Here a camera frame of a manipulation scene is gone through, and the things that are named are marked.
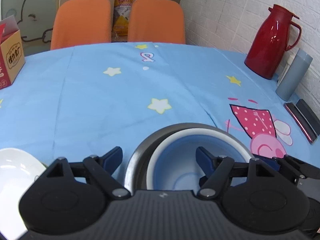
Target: gray container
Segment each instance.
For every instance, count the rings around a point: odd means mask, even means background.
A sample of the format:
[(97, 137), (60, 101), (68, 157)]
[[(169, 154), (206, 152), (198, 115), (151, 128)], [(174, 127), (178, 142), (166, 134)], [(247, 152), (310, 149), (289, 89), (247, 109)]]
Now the gray container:
[(299, 49), (289, 70), (285, 74), (278, 88), (277, 95), (284, 101), (288, 101), (292, 96), (301, 79), (306, 74), (313, 58), (302, 49)]

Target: table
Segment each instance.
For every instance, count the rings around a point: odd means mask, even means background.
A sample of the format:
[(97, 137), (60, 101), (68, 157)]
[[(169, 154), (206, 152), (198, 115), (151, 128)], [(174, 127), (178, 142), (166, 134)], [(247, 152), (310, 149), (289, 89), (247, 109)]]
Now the table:
[(162, 43), (31, 55), (13, 85), (0, 90), (0, 148), (20, 148), (50, 164), (59, 156), (76, 162), (120, 146), (124, 159), (114, 176), (123, 182), (147, 136), (199, 122), (229, 132), (253, 152), (287, 153), (320, 167), (320, 143), (308, 143), (276, 95), (276, 81), (256, 75), (244, 58)]

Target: snack bag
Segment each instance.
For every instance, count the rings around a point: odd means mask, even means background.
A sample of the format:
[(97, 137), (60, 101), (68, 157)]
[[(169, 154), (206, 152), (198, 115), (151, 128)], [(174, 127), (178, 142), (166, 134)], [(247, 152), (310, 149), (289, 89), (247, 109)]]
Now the snack bag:
[(118, 36), (128, 35), (129, 16), (134, 0), (115, 0), (112, 31)]

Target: yellow star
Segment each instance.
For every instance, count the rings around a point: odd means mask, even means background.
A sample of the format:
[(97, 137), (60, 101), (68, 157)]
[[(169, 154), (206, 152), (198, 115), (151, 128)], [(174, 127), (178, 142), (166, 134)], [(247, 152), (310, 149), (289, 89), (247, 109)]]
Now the yellow star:
[(143, 44), (143, 45), (137, 45), (137, 46), (135, 46), (135, 48), (137, 48), (137, 49), (146, 49), (146, 48), (148, 48), (148, 46), (146, 44)]
[(237, 84), (239, 87), (241, 87), (241, 81), (240, 80), (237, 80), (234, 76), (232, 77), (229, 77), (229, 76), (226, 76), (228, 79), (230, 79), (230, 83), (234, 83), (234, 84)]
[(163, 114), (165, 110), (169, 110), (172, 107), (169, 105), (169, 102), (167, 99), (151, 99), (151, 104), (148, 105), (148, 108), (151, 110), (156, 110), (159, 114)]

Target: bowl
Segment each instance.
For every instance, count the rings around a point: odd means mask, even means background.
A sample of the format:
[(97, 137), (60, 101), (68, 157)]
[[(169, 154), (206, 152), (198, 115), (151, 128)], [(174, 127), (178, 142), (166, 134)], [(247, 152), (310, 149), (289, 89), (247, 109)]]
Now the bowl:
[(44, 170), (41, 162), (25, 151), (0, 150), (0, 232), (7, 240), (15, 240), (27, 231), (19, 201)]
[(159, 144), (170, 135), (191, 128), (216, 129), (214, 126), (202, 123), (177, 123), (161, 128), (150, 134), (139, 144), (130, 158), (125, 172), (124, 187), (132, 194), (139, 189), (146, 190), (147, 168), (153, 152)]
[(214, 156), (226, 155), (236, 162), (249, 162), (253, 158), (241, 142), (218, 128), (181, 130), (163, 140), (153, 152), (147, 168), (147, 189), (193, 190), (196, 193), (199, 179), (204, 176), (196, 162), (199, 146)]

